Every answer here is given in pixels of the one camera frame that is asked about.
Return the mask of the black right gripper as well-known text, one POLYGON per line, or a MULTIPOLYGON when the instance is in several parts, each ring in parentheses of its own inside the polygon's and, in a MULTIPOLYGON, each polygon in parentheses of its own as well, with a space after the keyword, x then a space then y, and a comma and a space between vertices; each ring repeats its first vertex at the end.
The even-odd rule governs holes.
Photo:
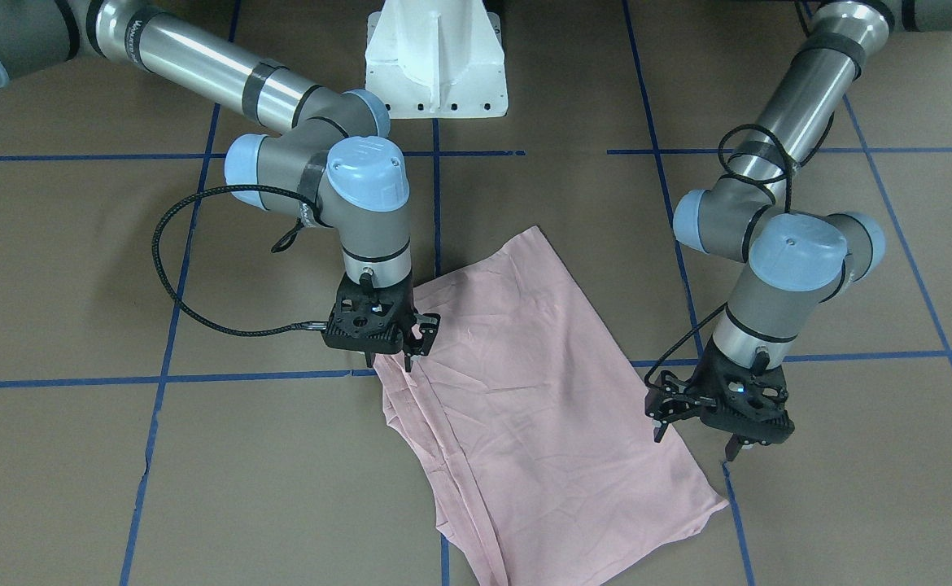
POLYGON ((376 288, 367 273, 359 282, 345 275, 338 285, 338 349, 365 353, 368 370, 377 355, 402 352, 404 372, 412 371, 414 357, 434 347, 439 319, 414 308, 410 274, 386 288, 376 288))

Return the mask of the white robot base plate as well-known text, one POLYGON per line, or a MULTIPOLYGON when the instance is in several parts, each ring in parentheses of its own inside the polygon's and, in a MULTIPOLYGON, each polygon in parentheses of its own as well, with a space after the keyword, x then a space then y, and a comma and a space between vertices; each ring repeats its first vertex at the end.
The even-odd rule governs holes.
POLYGON ((483 1, 386 1, 367 18, 365 88, 393 120, 506 116, 501 19, 483 1))

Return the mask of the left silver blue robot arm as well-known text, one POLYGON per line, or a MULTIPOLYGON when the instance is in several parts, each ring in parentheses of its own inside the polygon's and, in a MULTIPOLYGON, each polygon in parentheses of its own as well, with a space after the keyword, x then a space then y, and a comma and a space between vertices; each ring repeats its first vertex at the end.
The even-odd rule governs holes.
POLYGON ((698 418, 730 438, 725 457, 788 440, 785 357, 819 304, 862 281, 885 255, 880 225, 859 212, 825 216, 793 207, 793 178, 824 141, 830 119, 867 60, 898 33, 952 31, 952 1, 822 1, 769 103, 718 145, 722 172, 691 190, 672 216, 676 240, 743 264, 691 378, 655 364, 644 414, 661 443, 675 422, 698 418))

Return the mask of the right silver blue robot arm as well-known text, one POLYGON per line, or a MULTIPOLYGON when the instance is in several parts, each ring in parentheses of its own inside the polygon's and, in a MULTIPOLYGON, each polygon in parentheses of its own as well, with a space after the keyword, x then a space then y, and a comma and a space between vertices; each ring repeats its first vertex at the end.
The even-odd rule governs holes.
POLYGON ((229 336, 319 331, 328 348, 359 352, 369 366, 401 355, 410 371, 431 352, 440 316, 414 308, 408 172, 375 93, 336 93, 149 1, 0 1, 0 88, 82 55, 133 64, 268 130, 232 143, 223 188, 183 198, 155 227, 154 267, 180 312, 229 336), (343 277, 327 319, 235 330, 185 303, 161 263, 161 237, 180 211, 223 193, 294 218, 275 253, 301 230, 338 231, 343 277))

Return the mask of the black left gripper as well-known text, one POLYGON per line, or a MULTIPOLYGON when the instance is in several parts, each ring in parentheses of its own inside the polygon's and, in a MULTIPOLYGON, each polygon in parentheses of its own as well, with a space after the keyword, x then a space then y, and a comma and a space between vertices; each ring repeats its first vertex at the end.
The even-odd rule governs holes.
MULTIPOLYGON (((708 344, 694 374, 687 381, 673 372, 663 371, 656 382, 648 385, 644 398, 644 414, 653 420, 653 442, 661 443, 671 422, 691 417, 700 418, 703 408, 715 405, 718 387, 724 381, 785 382, 780 366, 771 368, 772 356, 765 348, 755 349, 750 367, 732 362, 714 342, 708 344)), ((733 463, 747 445, 747 438, 732 435, 724 448, 725 461, 733 463)))

